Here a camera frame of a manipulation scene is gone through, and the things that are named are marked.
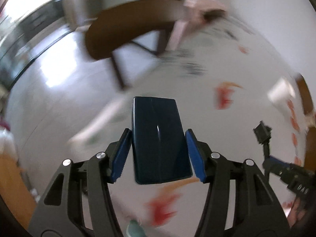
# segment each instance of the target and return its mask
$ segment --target tiled floor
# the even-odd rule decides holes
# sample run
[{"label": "tiled floor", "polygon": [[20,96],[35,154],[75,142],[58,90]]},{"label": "tiled floor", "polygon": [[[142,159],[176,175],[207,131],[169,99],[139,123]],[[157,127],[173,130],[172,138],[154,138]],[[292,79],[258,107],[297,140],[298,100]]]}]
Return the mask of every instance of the tiled floor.
[{"label": "tiled floor", "polygon": [[[8,101],[6,119],[20,164],[40,194],[61,162],[72,158],[68,139],[118,91],[110,61],[91,61],[82,40],[82,33],[73,32],[49,48],[18,80]],[[118,49],[117,55],[130,83],[155,61],[133,45]]]}]

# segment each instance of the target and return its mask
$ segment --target table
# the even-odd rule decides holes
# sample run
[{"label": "table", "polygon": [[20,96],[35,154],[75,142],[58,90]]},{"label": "table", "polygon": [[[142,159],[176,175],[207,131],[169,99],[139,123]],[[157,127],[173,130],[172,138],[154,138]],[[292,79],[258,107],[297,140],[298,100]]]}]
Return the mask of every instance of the table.
[{"label": "table", "polygon": [[[242,162],[251,158],[262,168],[262,147],[252,129],[263,120],[272,128],[271,155],[286,162],[294,162],[297,155],[304,161],[304,114],[293,75],[275,49],[246,24],[233,17],[219,20],[185,40],[177,51],[163,54],[153,71],[109,104],[99,116],[104,123],[102,138],[96,146],[76,156],[86,160],[117,141],[124,128],[131,129],[133,97],[155,96],[175,99],[184,131],[192,128],[199,141],[208,143],[212,151],[229,160]],[[291,100],[296,130],[290,109],[281,113],[267,98],[267,92],[280,77],[285,77],[296,92],[296,98]],[[146,204],[165,186],[137,185],[132,160],[131,150],[121,178],[109,186],[123,231],[129,218],[126,213],[146,221]],[[271,176],[270,184],[281,204],[293,199],[279,178]],[[154,229],[153,235],[194,236],[207,190],[208,184],[200,182],[178,189],[176,193],[182,196],[171,206],[177,214]],[[232,225],[233,197],[231,191],[227,227]]]}]

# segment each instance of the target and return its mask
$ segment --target silver screw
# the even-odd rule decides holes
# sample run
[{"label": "silver screw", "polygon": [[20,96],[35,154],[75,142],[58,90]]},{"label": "silver screw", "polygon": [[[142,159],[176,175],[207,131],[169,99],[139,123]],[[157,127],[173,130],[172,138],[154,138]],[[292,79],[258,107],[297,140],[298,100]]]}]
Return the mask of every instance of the silver screw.
[{"label": "silver screw", "polygon": [[68,166],[68,165],[70,165],[70,163],[71,163],[70,159],[66,159],[66,160],[63,161],[63,165],[64,166]]},{"label": "silver screw", "polygon": [[218,152],[212,152],[211,153],[211,157],[214,158],[214,159],[219,159],[221,155],[218,153]]},{"label": "silver screw", "polygon": [[105,153],[104,152],[99,152],[98,154],[97,154],[97,158],[98,159],[102,159],[102,158],[104,158],[105,157]]},{"label": "silver screw", "polygon": [[253,162],[253,160],[246,160],[246,164],[249,166],[253,166],[255,163]]}]

